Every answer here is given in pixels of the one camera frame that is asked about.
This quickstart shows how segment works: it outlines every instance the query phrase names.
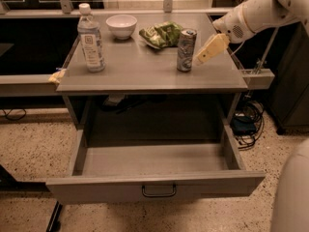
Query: bottle cap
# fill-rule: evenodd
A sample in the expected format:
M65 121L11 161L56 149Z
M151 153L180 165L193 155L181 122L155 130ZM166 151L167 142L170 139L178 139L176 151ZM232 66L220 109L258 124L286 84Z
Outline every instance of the bottle cap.
M85 15L88 15L91 13L91 8L90 8L90 5L87 4L87 3L83 3L83 4L80 4L79 6L79 11L81 14L85 14Z

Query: crumpled green bag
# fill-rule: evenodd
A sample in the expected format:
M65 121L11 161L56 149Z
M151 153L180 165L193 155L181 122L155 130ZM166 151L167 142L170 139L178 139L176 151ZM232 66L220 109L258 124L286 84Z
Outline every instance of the crumpled green bag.
M173 22L165 21L139 31L139 35L148 45L156 49L177 46L182 27Z

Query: plastic water bottle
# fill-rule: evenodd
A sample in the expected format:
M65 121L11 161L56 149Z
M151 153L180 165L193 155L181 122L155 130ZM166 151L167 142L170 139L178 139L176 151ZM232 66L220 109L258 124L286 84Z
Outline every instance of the plastic water bottle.
M77 25L77 31L86 59L87 68L91 73L100 72L105 68L105 62L102 53L99 23L94 20L89 4L80 4L79 11L81 17Z

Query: drawer handle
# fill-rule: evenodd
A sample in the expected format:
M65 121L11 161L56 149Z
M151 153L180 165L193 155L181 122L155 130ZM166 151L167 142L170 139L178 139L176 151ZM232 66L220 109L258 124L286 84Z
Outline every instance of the drawer handle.
M148 194L146 193L146 187L142 186L142 193L144 197L151 197L151 198L156 198L156 197L172 197L175 196L177 192L176 185L173 185L173 191L171 193L162 193L162 194Z

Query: soda can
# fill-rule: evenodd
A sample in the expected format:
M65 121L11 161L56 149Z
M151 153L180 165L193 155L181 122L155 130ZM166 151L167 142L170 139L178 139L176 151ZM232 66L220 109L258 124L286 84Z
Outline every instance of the soda can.
M181 72L191 71L196 36L197 32L194 29L184 28L181 31L177 57L177 69Z

